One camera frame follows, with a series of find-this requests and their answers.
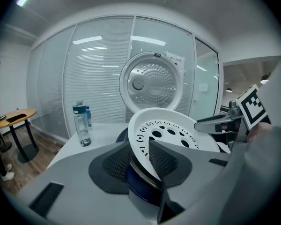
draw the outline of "glass partition wall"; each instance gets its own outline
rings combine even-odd
[[[172,24],[133,15],[98,18],[60,31],[30,55],[27,105],[38,111],[31,123],[68,139],[75,133],[72,106],[79,100],[90,106],[93,123],[128,123],[133,114],[120,96],[119,76],[125,63],[142,52],[161,53],[176,63],[183,77],[176,111],[195,120],[213,115],[217,53],[194,37]]]

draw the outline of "white sneaker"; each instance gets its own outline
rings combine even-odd
[[[11,163],[7,164],[7,166],[6,166],[6,171],[10,171],[12,167],[13,167],[13,166],[11,165]]]
[[[3,181],[12,180],[15,177],[13,172],[7,172],[5,176],[2,176]]]

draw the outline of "white countertop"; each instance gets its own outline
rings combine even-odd
[[[92,143],[89,146],[82,147],[79,143],[78,135],[75,133],[60,149],[48,167],[68,156],[113,144],[120,133],[128,127],[128,123],[93,123],[92,125],[93,130],[90,131]]]

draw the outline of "water bottle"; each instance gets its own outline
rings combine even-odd
[[[86,116],[88,118],[89,131],[91,131],[93,129],[92,122],[91,122],[92,114],[90,113],[89,106],[86,106]]]
[[[80,145],[82,147],[89,146],[91,143],[88,120],[86,116],[86,107],[83,102],[77,102],[73,106],[74,121]]]

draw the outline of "wooden round table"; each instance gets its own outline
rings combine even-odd
[[[27,121],[28,118],[32,117],[33,115],[35,115],[37,113],[36,109],[20,109],[17,111],[13,111],[13,112],[9,112],[6,113],[6,118],[0,121],[0,129],[1,128],[7,128],[9,127],[10,132],[14,138],[15,144],[17,145],[18,149],[19,149],[19,153],[18,153],[18,160],[21,163],[27,163],[29,161],[31,161],[38,153],[38,147],[36,145],[36,142],[34,141],[34,138],[32,136],[30,127],[29,127],[29,123]],[[20,114],[25,114],[25,117],[19,118],[13,122],[8,122],[7,119],[10,119],[14,116],[20,115]],[[30,140],[32,142],[32,144],[26,145],[24,147],[21,146],[18,137],[15,133],[15,129],[14,126],[15,124],[19,123],[19,122],[25,122],[26,125],[26,129],[28,132],[28,135],[30,137]]]

